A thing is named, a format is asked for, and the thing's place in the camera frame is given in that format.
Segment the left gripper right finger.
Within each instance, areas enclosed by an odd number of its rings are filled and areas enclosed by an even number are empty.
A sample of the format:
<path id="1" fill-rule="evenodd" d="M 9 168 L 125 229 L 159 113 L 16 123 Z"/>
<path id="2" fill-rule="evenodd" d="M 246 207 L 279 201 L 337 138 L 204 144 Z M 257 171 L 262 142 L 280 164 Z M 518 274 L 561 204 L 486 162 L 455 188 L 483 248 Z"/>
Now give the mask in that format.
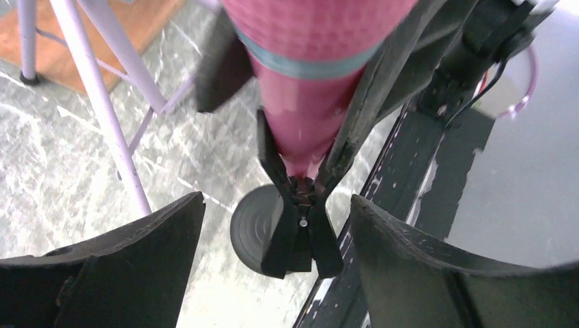
<path id="1" fill-rule="evenodd" d="M 578 263 L 493 260 L 353 195 L 351 231 L 373 327 L 577 327 Z"/>

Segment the black microphone desk stand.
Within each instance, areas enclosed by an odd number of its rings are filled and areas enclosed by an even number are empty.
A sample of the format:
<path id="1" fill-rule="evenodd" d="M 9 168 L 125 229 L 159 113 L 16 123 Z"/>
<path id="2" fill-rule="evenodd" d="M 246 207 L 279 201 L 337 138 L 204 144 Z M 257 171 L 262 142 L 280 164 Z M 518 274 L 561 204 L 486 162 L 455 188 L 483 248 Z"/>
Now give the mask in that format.
<path id="1" fill-rule="evenodd" d="M 283 279 L 317 267 L 322 279 L 343 270 L 343 258 L 326 202 L 351 168 L 355 154 L 344 147 L 333 166 L 323 163 L 315 179 L 288 176 L 262 108 L 256 113 L 259 161 L 271 184 L 247 193 L 231 217 L 234 251 L 252 271 Z"/>

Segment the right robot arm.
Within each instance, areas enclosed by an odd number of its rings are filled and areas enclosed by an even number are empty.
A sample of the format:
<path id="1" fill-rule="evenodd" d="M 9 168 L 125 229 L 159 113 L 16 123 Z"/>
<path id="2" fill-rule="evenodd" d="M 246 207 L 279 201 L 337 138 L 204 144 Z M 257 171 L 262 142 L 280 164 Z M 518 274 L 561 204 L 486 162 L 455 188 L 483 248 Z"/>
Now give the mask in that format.
<path id="1" fill-rule="evenodd" d="M 195 76 L 216 111 L 256 77 L 282 183 L 339 182 L 373 126 L 434 73 L 473 89 L 526 45 L 542 1 L 222 1 Z"/>

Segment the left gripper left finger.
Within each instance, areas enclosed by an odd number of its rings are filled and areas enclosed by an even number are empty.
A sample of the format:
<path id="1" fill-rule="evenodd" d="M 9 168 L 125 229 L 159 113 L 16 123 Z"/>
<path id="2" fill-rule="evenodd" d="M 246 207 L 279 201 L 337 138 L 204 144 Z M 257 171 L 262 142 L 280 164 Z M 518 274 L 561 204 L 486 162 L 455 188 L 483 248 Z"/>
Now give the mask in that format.
<path id="1" fill-rule="evenodd" d="M 2 327 L 175 327 L 206 205 L 200 192 L 43 256 L 1 261 Z"/>

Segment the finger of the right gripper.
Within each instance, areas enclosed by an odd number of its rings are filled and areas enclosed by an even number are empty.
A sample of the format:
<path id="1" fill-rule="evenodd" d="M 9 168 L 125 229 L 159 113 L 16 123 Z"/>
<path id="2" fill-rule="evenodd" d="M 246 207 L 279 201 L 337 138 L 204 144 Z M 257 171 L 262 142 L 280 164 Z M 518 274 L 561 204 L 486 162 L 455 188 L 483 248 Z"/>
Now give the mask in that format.
<path id="1" fill-rule="evenodd" d="M 233 97 L 253 76 L 245 46 L 221 8 L 203 46 L 195 74 L 195 102 L 200 113 L 213 113 Z"/>
<path id="2" fill-rule="evenodd" d="M 367 64 L 329 155 L 323 195 L 329 196 L 351 167 L 381 108 L 396 109 L 430 81 L 476 1 L 418 1 Z"/>

